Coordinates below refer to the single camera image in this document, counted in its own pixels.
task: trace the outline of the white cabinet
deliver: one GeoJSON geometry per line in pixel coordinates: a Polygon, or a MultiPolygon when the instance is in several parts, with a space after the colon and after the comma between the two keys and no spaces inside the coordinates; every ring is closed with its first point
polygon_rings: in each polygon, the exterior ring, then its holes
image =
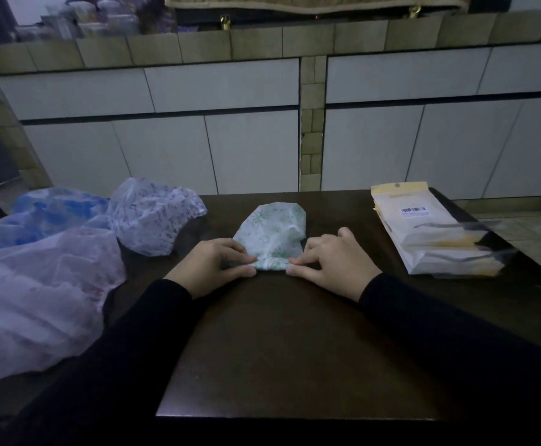
{"type": "Polygon", "coordinates": [[[30,125],[25,132],[54,186],[110,197],[130,177],[111,122],[30,125]]]}
{"type": "Polygon", "coordinates": [[[142,69],[0,77],[19,120],[154,112],[142,69]]]}
{"type": "Polygon", "coordinates": [[[541,98],[523,102],[485,197],[541,195],[541,98]]]}
{"type": "Polygon", "coordinates": [[[423,105],[326,111],[322,190],[404,181],[423,105]]]}
{"type": "Polygon", "coordinates": [[[475,95],[488,48],[328,59],[326,103],[475,95]]]}
{"type": "Polygon", "coordinates": [[[298,59],[145,69],[156,112],[299,103],[298,59]]]}
{"type": "Polygon", "coordinates": [[[522,102],[428,104],[407,181],[427,181],[450,199],[479,199],[522,102]]]}
{"type": "Polygon", "coordinates": [[[297,111],[205,119],[219,194],[298,190],[297,111]]]}
{"type": "Polygon", "coordinates": [[[203,116],[116,120],[113,125],[133,177],[217,193],[203,116]]]}
{"type": "Polygon", "coordinates": [[[479,94],[541,91],[541,44],[494,47],[479,94]]]}

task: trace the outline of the black sleeve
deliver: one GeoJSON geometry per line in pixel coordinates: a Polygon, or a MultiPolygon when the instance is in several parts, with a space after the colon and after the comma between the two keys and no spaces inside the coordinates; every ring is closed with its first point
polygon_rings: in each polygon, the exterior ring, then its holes
{"type": "Polygon", "coordinates": [[[0,445],[106,444],[153,419],[195,322],[180,285],[156,280],[51,387],[0,433],[0,445]]]}
{"type": "Polygon", "coordinates": [[[388,274],[365,288],[360,306],[404,342],[483,417],[541,417],[541,347],[388,274]]]}

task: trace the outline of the barcode label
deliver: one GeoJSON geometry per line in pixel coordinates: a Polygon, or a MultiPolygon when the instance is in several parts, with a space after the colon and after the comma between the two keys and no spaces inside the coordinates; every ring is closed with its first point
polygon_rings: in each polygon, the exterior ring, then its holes
{"type": "Polygon", "coordinates": [[[414,206],[411,208],[401,208],[400,215],[402,217],[427,216],[429,215],[429,211],[424,206],[414,206]]]}

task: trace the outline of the crumpled plastic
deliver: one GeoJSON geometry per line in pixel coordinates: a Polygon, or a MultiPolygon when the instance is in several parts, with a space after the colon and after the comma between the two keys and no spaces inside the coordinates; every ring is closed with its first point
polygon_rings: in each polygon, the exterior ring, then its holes
{"type": "Polygon", "coordinates": [[[71,228],[0,249],[0,379],[78,356],[103,330],[107,293],[126,280],[110,230],[71,228]]]}
{"type": "Polygon", "coordinates": [[[284,270],[289,258],[303,253],[305,211],[296,203],[275,202],[260,205],[241,224],[233,237],[249,255],[258,258],[252,266],[259,270],[284,270]]]}
{"type": "Polygon", "coordinates": [[[63,188],[31,191],[0,219],[0,247],[30,244],[69,228],[108,228],[107,199],[63,188]]]}
{"type": "Polygon", "coordinates": [[[182,227],[206,212],[191,189],[129,178],[111,195],[107,215],[109,227],[124,246],[153,257],[169,255],[182,227]]]}

